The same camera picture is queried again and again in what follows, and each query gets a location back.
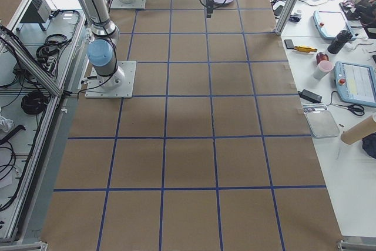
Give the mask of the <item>black power adapter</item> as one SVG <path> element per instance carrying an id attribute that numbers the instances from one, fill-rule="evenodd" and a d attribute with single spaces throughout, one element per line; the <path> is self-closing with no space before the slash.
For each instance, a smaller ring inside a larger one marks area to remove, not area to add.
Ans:
<path id="1" fill-rule="evenodd" d="M 322 96 L 314 92 L 308 91 L 306 89 L 303 89 L 302 91 L 298 91 L 298 95 L 300 98 L 306 101 L 309 101 L 311 103 L 321 103 L 321 100 L 322 100 Z"/>

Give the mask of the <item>lower teach pendant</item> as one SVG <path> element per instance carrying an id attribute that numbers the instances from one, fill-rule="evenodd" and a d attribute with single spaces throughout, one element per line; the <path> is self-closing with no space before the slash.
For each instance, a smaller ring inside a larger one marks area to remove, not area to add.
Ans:
<path id="1" fill-rule="evenodd" d="M 375 70 L 372 66 L 337 61 L 334 76 L 343 102 L 375 107 Z"/>

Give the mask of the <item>dark red cup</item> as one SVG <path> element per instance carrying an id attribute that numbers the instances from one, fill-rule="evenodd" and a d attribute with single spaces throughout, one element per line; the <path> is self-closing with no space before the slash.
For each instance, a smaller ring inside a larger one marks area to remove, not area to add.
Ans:
<path id="1" fill-rule="evenodd" d="M 325 52 L 318 52 L 316 54 L 316 63 L 317 65 L 321 62 L 321 61 L 329 61 L 329 57 L 328 55 L 325 53 Z"/>

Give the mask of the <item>yellow black tool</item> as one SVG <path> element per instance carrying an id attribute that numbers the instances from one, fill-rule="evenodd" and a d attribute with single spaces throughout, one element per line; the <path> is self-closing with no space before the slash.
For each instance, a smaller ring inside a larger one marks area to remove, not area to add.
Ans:
<path id="1" fill-rule="evenodd" d="M 295 46 L 294 50 L 299 51 L 299 52 L 305 52 L 305 53 L 311 53 L 311 52 L 317 52 L 317 48 L 313 48 L 310 46 Z"/>

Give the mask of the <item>diagonal aluminium frame beam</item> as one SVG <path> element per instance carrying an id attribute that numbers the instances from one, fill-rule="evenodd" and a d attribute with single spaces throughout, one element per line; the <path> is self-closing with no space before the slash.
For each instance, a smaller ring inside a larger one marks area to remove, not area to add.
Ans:
<path id="1" fill-rule="evenodd" d="M 61 96 L 63 90 L 58 86 L 56 80 L 38 65 L 19 38 L 3 25 L 1 25 L 1 42 L 15 57 L 17 63 L 20 63 L 21 66 L 30 72 L 51 95 Z"/>

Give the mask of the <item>grey control box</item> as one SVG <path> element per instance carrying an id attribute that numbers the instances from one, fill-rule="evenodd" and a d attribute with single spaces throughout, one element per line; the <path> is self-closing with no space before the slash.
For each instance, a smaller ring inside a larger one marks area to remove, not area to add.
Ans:
<path id="1" fill-rule="evenodd" d="M 38 24 L 42 31 L 46 31 L 50 23 L 52 10 L 46 0 L 31 0 L 21 24 Z"/>

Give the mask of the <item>black scissors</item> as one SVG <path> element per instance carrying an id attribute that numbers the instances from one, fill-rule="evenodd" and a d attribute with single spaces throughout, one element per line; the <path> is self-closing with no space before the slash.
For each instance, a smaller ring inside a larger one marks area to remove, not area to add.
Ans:
<path id="1" fill-rule="evenodd" d="M 359 104 L 351 104 L 351 105 L 340 105 L 336 104 L 337 107 L 346 109 L 350 111 L 355 116 L 364 116 L 365 115 L 365 109 L 362 105 Z"/>

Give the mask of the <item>black bottle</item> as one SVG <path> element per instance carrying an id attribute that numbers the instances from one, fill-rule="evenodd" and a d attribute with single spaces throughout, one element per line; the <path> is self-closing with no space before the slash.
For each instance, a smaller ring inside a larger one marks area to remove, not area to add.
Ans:
<path id="1" fill-rule="evenodd" d="M 338 54 L 344 45 L 351 40 L 352 33 L 348 30 L 340 31 L 337 36 L 329 44 L 327 51 L 331 54 Z"/>

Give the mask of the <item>small black phone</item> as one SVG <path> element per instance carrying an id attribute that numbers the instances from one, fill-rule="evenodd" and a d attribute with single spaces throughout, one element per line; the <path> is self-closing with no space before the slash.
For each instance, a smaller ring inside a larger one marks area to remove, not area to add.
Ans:
<path id="1" fill-rule="evenodd" d="M 294 49 L 295 48 L 295 45 L 294 45 L 294 43 L 291 39 L 285 39 L 284 44 L 285 44 L 287 49 Z"/>

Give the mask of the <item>silver metal tray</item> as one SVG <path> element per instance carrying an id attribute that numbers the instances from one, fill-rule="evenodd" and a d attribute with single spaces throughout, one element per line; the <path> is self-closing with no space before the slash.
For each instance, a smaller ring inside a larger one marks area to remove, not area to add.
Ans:
<path id="1" fill-rule="evenodd" d="M 314 138 L 333 138 L 339 135 L 339 128 L 325 104 L 304 104 L 302 108 Z"/>

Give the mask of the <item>cardboard tube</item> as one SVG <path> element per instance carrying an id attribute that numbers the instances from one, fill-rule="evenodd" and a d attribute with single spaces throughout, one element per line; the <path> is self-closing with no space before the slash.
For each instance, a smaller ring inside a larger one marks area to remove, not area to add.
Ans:
<path id="1" fill-rule="evenodd" d="M 340 138 L 344 143 L 351 145 L 373 133 L 375 133 L 374 113 L 371 116 L 365 118 L 360 123 L 350 128 L 349 130 L 342 133 Z"/>

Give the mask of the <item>white cup pink lid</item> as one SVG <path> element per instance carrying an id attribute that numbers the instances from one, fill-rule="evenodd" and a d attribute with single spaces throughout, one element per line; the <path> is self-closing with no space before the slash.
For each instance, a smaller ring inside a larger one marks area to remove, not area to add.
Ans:
<path id="1" fill-rule="evenodd" d="M 317 65 L 313 77 L 316 80 L 321 80 L 323 77 L 328 75 L 334 68 L 334 65 L 330 61 L 322 60 L 320 63 Z"/>

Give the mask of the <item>upper teach pendant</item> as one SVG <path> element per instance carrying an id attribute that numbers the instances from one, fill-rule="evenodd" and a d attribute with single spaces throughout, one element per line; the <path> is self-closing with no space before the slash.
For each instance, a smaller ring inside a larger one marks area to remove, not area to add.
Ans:
<path id="1" fill-rule="evenodd" d="M 314 11 L 314 24 L 320 36 L 327 40 L 333 40 L 342 30 L 351 34 L 351 41 L 356 39 L 355 33 L 342 12 Z"/>

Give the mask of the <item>teach pendant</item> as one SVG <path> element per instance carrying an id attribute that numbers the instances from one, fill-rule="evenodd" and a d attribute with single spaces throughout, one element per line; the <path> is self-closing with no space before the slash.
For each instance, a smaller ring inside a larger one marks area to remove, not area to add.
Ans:
<path id="1" fill-rule="evenodd" d="M 356 39 L 355 33 L 342 12 L 314 11 L 314 24 L 320 36 L 327 40 L 333 40 L 342 30 L 351 34 L 351 41 Z"/>
<path id="2" fill-rule="evenodd" d="M 375 107 L 375 70 L 372 66 L 337 61 L 334 76 L 343 102 Z"/>

